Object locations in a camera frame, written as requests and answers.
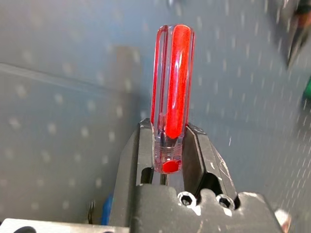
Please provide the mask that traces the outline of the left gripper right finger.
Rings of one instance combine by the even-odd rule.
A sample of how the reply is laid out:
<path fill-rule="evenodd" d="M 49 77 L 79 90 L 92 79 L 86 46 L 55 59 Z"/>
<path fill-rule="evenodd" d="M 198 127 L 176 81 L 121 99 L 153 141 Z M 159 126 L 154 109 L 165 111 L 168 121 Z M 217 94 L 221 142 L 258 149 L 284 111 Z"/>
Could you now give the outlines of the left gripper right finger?
<path fill-rule="evenodd" d="M 226 162 L 199 127 L 189 124 L 183 139 L 183 181 L 186 191 L 201 201 L 201 191 L 212 191 L 223 207 L 235 210 L 240 201 Z"/>

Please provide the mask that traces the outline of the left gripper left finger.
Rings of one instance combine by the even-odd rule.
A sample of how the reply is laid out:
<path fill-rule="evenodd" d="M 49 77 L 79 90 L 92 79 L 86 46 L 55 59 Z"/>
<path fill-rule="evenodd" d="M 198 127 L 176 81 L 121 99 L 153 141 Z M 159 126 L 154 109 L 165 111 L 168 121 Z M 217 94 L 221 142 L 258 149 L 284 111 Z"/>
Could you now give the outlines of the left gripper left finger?
<path fill-rule="evenodd" d="M 151 184 L 154 175 L 154 136 L 149 118 L 140 121 L 120 155 L 109 225 L 129 227 L 137 202 L 137 186 Z"/>

